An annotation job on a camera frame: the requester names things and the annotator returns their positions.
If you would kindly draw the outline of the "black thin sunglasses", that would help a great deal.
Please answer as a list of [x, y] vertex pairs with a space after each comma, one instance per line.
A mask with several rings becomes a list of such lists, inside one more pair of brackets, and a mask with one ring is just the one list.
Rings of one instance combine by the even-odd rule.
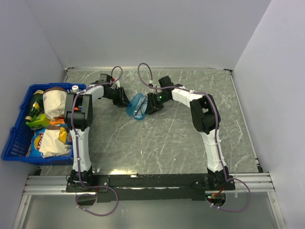
[[148, 105], [148, 98], [147, 96], [144, 96], [139, 100], [134, 110], [133, 117], [137, 120], [142, 120], [145, 117], [147, 105]]

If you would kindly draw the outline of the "blue translucent glasses case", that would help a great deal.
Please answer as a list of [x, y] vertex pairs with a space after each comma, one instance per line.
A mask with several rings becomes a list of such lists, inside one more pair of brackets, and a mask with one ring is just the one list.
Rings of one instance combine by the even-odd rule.
[[129, 105], [126, 108], [127, 115], [133, 117], [134, 110], [135, 110], [139, 100], [144, 96], [145, 95], [143, 95], [142, 93], [138, 93], [134, 96], [134, 98], [130, 101]]

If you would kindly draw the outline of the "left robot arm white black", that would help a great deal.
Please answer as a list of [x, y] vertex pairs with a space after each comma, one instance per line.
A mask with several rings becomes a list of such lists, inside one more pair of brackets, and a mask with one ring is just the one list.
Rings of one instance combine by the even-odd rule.
[[94, 186], [88, 137], [93, 122], [93, 102], [102, 98], [111, 100], [117, 107], [127, 107], [130, 103], [119, 79], [104, 73], [88, 88], [66, 95], [64, 122], [70, 130], [73, 150], [69, 182], [77, 184], [84, 192]]

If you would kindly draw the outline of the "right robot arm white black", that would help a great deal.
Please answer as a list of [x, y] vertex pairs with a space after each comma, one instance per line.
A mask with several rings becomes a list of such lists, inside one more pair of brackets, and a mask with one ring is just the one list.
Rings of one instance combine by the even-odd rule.
[[218, 133], [221, 119], [213, 97], [188, 90], [180, 84], [173, 84], [169, 76], [159, 79], [159, 84], [159, 87], [154, 86], [152, 81], [147, 84], [152, 92], [148, 93], [146, 113], [161, 110], [163, 104], [169, 100], [180, 102], [190, 109], [194, 128], [200, 133], [206, 151], [209, 187], [219, 190], [227, 183], [228, 169]]

